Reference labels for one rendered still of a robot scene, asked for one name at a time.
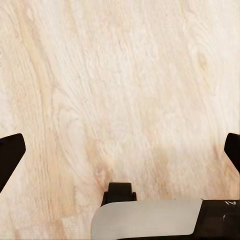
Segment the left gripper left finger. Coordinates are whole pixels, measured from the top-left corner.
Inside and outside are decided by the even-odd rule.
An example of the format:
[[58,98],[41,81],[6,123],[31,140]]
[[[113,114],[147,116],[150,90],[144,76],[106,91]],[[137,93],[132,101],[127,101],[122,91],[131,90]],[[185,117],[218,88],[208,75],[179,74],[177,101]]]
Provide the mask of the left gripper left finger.
[[0,138],[0,193],[26,152],[22,133]]

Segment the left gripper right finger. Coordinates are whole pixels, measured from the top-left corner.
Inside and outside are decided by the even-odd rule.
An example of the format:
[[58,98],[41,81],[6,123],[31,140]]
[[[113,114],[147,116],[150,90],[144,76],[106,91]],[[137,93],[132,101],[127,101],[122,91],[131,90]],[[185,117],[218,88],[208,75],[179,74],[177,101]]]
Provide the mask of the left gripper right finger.
[[229,133],[225,141],[224,150],[240,173],[240,135]]

